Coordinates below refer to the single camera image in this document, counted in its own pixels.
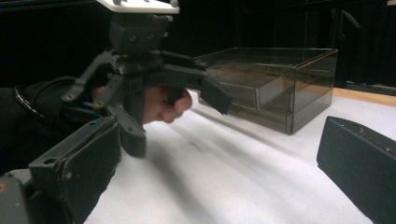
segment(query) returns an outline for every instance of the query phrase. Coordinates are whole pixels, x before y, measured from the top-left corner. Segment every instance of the black wrist strap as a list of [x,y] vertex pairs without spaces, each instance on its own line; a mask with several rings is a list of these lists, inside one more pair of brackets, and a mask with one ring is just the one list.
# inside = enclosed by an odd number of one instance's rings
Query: black wrist strap
[[15,96],[15,99],[17,100],[17,102],[31,115],[33,115],[37,120],[39,120],[40,122],[50,126],[51,128],[63,131],[63,132],[67,132],[69,133],[69,131],[65,130],[64,128],[62,128],[61,125],[56,124],[54,121],[52,121],[51,119],[49,119],[48,117],[46,117],[45,115],[41,114],[40,112],[38,112],[33,106],[32,104],[23,96],[21,87],[19,86],[15,86],[13,88],[13,93]]

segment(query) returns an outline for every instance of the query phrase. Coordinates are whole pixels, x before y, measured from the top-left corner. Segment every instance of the clear storage box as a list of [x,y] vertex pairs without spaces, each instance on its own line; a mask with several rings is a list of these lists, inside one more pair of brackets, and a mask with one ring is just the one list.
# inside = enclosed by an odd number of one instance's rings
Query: clear storage box
[[332,101],[336,49],[235,48],[195,60],[230,91],[230,115],[282,133],[295,133]]

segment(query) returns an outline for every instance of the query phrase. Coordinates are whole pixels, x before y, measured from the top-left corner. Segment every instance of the white tablecloth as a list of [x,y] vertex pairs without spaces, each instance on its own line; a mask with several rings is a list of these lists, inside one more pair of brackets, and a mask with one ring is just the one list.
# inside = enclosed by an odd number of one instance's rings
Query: white tablecloth
[[288,136],[195,102],[173,124],[145,126],[147,157],[122,152],[86,223],[372,223],[317,166],[327,116],[396,139],[392,106],[334,96]]

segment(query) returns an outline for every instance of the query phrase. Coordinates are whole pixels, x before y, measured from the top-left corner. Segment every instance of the sleeve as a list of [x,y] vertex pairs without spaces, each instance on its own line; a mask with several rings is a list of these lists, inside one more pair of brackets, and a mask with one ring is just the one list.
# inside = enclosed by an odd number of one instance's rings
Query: sleeve
[[80,126],[62,116],[61,97],[73,82],[62,77],[23,90],[0,88],[0,174],[26,168]]

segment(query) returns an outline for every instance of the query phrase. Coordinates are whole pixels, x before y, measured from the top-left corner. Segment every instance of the human hand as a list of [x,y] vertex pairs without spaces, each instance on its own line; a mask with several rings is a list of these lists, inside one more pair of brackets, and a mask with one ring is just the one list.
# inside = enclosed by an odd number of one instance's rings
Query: human hand
[[[105,87],[95,89],[92,92],[92,98],[96,98],[104,89]],[[172,123],[192,106],[192,99],[187,90],[183,91],[182,97],[175,101],[174,105],[168,105],[166,103],[168,90],[169,87],[165,85],[145,90],[143,123],[150,123],[152,121]]]

